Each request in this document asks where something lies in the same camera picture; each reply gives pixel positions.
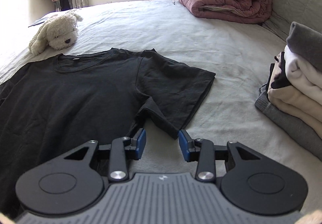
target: logo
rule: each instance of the logo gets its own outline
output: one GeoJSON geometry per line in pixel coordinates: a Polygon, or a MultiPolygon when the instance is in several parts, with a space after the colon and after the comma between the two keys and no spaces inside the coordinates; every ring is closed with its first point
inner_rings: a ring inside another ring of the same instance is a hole
{"type": "Polygon", "coordinates": [[[160,176],[159,177],[159,180],[162,180],[162,181],[164,181],[164,180],[166,180],[168,177],[167,176],[165,176],[165,175],[162,175],[162,176],[160,176]]]}

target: bed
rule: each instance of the bed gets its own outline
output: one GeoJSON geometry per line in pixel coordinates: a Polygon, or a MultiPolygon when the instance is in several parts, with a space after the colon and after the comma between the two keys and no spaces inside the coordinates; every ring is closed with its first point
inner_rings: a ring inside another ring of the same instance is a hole
{"type": "MultiPolygon", "coordinates": [[[[59,52],[49,47],[33,56],[27,46],[39,25],[28,28],[18,46],[0,53],[0,84],[27,62],[59,53],[79,55],[112,47],[131,51],[154,48],[165,57],[216,73],[208,96],[186,128],[192,138],[207,138],[217,145],[238,141],[294,169],[309,185],[302,212],[322,209],[322,161],[254,106],[258,88],[267,82],[274,55],[286,45],[282,39],[255,24],[196,18],[172,0],[110,3],[77,11],[84,20],[79,23],[79,38],[73,46],[59,52]]],[[[150,120],[145,129],[143,157],[131,164],[131,173],[194,174],[196,163],[184,161],[177,140],[150,120]]],[[[224,175],[224,165],[217,167],[218,175],[224,175]]]]}

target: gray ribbed plate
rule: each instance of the gray ribbed plate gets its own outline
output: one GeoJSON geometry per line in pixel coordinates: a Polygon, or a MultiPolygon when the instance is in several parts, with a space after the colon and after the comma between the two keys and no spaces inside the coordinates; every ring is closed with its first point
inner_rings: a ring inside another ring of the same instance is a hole
{"type": "Polygon", "coordinates": [[[24,213],[18,224],[294,224],[299,212],[279,217],[247,213],[230,204],[218,188],[190,173],[135,174],[113,184],[91,209],[64,218],[24,213]]]}

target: gray folded cloth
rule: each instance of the gray folded cloth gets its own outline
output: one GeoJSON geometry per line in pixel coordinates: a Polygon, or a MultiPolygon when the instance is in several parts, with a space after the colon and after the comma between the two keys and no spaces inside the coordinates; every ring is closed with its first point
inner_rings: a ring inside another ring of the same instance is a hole
{"type": "Polygon", "coordinates": [[[276,125],[281,127],[293,140],[322,161],[322,139],[301,119],[277,109],[268,100],[266,84],[259,89],[255,107],[276,125]]]}
{"type": "Polygon", "coordinates": [[[297,22],[292,22],[286,39],[290,51],[301,55],[322,72],[322,34],[297,22]]]}

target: folded white towel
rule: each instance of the folded white towel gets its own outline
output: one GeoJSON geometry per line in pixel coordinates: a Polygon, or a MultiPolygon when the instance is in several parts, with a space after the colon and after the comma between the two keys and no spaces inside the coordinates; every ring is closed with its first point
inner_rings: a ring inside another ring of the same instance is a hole
{"type": "MultiPolygon", "coordinates": [[[[304,121],[307,125],[309,125],[315,132],[319,135],[320,138],[322,138],[322,122],[314,118],[313,116],[305,113],[301,109],[295,107],[294,105],[291,105],[289,103],[284,102],[283,100],[280,99],[283,94],[278,94],[278,91],[275,89],[272,89],[271,84],[272,82],[275,81],[275,78],[281,73],[281,68],[279,67],[279,63],[275,62],[274,69],[270,78],[269,86],[268,86],[268,99],[273,104],[276,106],[279,110],[290,114],[294,117],[297,117],[304,121]]],[[[280,88],[279,90],[291,90],[292,86],[287,86],[284,88],[280,88]]]]}
{"type": "Polygon", "coordinates": [[[285,47],[285,71],[290,83],[322,105],[322,73],[307,60],[285,47]]]}

